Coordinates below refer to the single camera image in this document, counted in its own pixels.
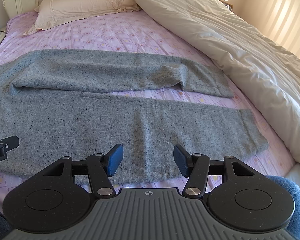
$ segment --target patterned bed sheet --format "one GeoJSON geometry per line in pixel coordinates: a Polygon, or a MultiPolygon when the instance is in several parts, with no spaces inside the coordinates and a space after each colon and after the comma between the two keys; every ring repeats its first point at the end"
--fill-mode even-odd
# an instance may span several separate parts
{"type": "MultiPolygon", "coordinates": [[[[30,12],[10,20],[7,26],[7,37],[0,46],[0,65],[37,49],[95,49],[172,55],[214,66],[211,59],[205,54],[156,23],[144,11],[124,12],[78,20],[30,36],[23,36],[22,33],[30,28],[36,17],[36,12],[30,12]]],[[[245,163],[265,175],[286,175],[295,164],[289,150],[249,99],[231,80],[228,80],[228,83],[234,93],[233,98],[184,92],[179,86],[160,90],[126,91],[112,94],[178,100],[235,109],[251,109],[256,125],[269,141],[269,148],[245,160],[245,163]]],[[[24,180],[0,172],[0,211],[7,193],[24,180]]],[[[180,177],[152,183],[114,185],[114,188],[117,192],[120,187],[178,187],[181,191],[186,182],[187,179],[180,177]]],[[[209,192],[220,183],[220,176],[209,176],[207,191],[209,192]]],[[[87,191],[90,190],[89,185],[82,185],[82,187],[87,191]]]]}

